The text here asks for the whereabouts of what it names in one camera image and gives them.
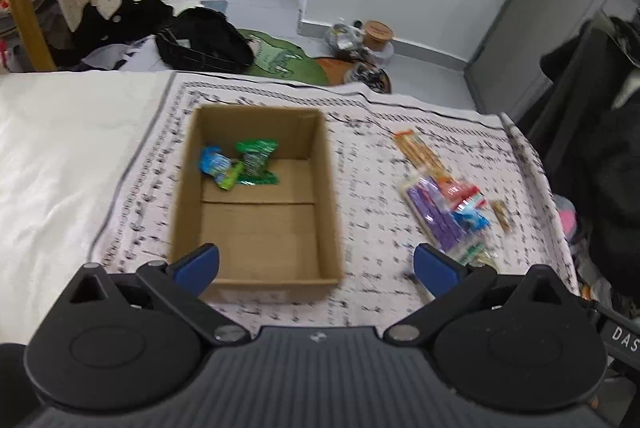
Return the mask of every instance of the baseboard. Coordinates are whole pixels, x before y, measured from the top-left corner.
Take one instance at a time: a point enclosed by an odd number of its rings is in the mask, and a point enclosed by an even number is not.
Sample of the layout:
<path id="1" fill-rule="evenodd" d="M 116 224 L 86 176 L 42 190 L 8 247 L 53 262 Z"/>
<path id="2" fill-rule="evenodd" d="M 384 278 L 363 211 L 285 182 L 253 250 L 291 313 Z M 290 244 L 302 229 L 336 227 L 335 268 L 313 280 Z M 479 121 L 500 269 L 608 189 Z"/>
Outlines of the baseboard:
<path id="1" fill-rule="evenodd" d="M 298 33 L 302 36 L 324 38 L 326 30 L 329 29 L 329 27 L 329 24 L 309 22 L 302 19 L 298 20 Z M 462 58 L 457 58 L 434 49 L 429 49 L 422 44 L 402 39 L 394 40 L 393 44 L 396 54 L 440 65 L 441 67 L 451 69 L 453 71 L 463 71 L 467 65 L 467 62 Z"/>

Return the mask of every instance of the cardboard box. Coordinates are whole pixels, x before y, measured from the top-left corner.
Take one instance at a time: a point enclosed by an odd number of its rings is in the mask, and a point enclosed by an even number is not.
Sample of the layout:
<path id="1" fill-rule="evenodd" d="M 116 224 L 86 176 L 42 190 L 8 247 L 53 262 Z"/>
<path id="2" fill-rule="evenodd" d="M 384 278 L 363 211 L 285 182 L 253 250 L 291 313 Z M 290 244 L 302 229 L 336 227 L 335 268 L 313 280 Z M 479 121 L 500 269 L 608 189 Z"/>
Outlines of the cardboard box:
<path id="1" fill-rule="evenodd" d="M 277 185 L 226 192 L 200 171 L 204 146 L 238 156 L 236 142 L 274 139 Z M 309 108 L 209 105 L 196 109 L 184 145 L 169 261 L 204 242 L 220 250 L 208 300 L 305 302 L 342 278 L 342 251 L 324 116 Z"/>

